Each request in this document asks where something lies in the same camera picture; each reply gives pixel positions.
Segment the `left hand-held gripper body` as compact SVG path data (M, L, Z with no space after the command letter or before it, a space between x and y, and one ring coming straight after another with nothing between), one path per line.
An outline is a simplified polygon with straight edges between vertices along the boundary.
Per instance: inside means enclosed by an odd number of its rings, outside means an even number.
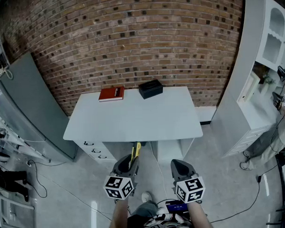
M125 200L134 196L136 182L134 181L139 170L139 158L131 164L132 155L127 155L117 161L109 176L104 180L103 189L109 198Z

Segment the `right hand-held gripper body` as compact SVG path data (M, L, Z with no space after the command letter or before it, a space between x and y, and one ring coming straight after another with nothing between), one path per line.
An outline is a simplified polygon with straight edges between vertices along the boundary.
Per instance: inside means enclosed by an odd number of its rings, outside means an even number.
M179 159L173 159L170 167L174 179L174 193L178 199L184 203L202 200L205 184L194 167Z

